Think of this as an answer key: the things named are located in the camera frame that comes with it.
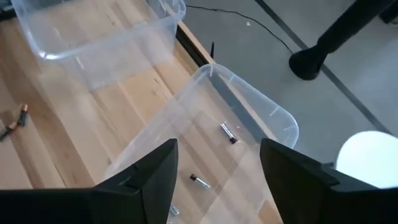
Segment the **black tripod leg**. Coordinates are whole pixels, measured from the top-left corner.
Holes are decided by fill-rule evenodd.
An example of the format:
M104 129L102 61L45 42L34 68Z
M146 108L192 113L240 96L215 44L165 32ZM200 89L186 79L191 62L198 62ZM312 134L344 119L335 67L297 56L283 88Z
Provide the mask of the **black tripod leg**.
M385 23L392 22L396 17L398 17L398 2L392 4L380 14L380 19Z
M315 79L328 54L341 47L395 0L357 0L318 39L316 46L293 54L290 69L304 80Z

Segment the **black stand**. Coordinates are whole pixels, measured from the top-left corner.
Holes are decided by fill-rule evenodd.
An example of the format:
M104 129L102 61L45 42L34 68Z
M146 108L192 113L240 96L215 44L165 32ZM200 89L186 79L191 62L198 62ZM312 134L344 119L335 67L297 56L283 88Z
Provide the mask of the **black stand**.
M290 69L304 80L315 79L328 54L339 49L395 0L357 0L318 39L316 46L293 54Z
M392 22L396 17L398 17L398 2L392 4L380 14L380 19L386 24Z

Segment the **plastic bin rim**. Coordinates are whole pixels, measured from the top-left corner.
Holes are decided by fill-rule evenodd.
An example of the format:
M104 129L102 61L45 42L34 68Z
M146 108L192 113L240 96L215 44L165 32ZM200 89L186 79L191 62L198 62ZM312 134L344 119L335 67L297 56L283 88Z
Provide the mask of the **plastic bin rim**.
M174 1L178 1L179 5L178 13L176 13L174 16L169 15L163 19L151 22L150 26L157 26L158 24L171 24L174 22L178 23L182 21L182 19L185 17L185 13L187 10L186 5L183 0L174 0ZM18 10L16 10L16 14L18 19L21 20L22 16L20 15L20 12ZM107 45L107 43L111 41L115 42L117 39L119 39L120 41L120 40L125 40L127 38L131 38L132 36L140 34L141 32L145 32L145 30L147 29L147 26L139 26L131 30L121 30L119 32L116 32L115 34L111 34L107 37L104 37L96 42L88 43L74 49L66 50L63 52L46 52L39 47L38 44L39 42L33 38L32 33L30 31L30 27L27 25L27 23L20 22L20 25L27 37L27 41L30 47L32 48L33 52L44 60L61 60L68 57L76 57L78 54L82 52L94 50L95 48L100 47L102 45Z
M286 114L286 117L292 122L292 125L287 127L286 129L290 129L290 128L294 128L295 129L295 134L293 136L293 138L290 140L290 144L288 144L288 147L293 148L296 143L297 140L299 139L299 125L297 124L296 119L287 111L285 110L283 107L279 106L277 103L275 103L272 99L268 98L268 96L266 96L265 94L261 93L258 89L254 88L253 86L251 86L248 82L246 82L244 79L242 79L241 77L239 77L237 74L235 74L234 72L232 72L231 70L229 70L228 68L217 64L217 63L209 63L206 65L203 65L202 67L200 67L193 75L193 82L191 82L188 85L185 85L185 87L183 87L175 96L174 98L176 100L181 100L182 98L184 98L185 95L187 95L187 92L192 89L192 87L194 87L203 77L205 77L207 75L207 72L210 73L210 75L213 73L214 70L217 71L222 71L223 73L219 73L219 75L221 76L226 76L226 74L231 74L231 75L227 75L227 78L229 81L233 80L234 78L238 78L239 81L241 83L238 83L238 85L245 85L245 87L249 87L249 89L251 91L253 91L257 96L259 96L260 99L264 100L264 101L269 101L270 103L272 103L273 105L276 105L278 107L279 110L282 110L284 114Z

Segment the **clear plastic bin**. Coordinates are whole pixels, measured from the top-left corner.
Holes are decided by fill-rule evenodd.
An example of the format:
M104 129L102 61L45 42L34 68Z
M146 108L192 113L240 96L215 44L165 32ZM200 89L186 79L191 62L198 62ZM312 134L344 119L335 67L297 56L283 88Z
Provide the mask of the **clear plastic bin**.
M183 0L12 0L33 52L94 89L167 60Z
M222 123L238 139L235 144L222 130ZM180 214L170 215L169 222L252 223L271 196L259 158L259 143L265 136L294 147L299 128L286 110L227 68L205 65L128 145L105 176L117 174L166 140L177 138L178 176L172 203ZM191 174L212 188L205 190L190 179Z

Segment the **black-and-gold battery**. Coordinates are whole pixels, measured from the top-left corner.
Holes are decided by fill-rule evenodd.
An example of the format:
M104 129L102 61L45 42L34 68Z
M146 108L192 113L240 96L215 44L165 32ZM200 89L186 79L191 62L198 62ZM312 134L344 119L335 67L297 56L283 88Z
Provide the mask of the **black-and-gold battery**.
M0 131L0 141L11 134L17 128L17 123L13 122L9 126Z
M19 114L18 125L24 127L26 125L26 117L27 117L27 110L29 106L24 104L21 109L21 113Z

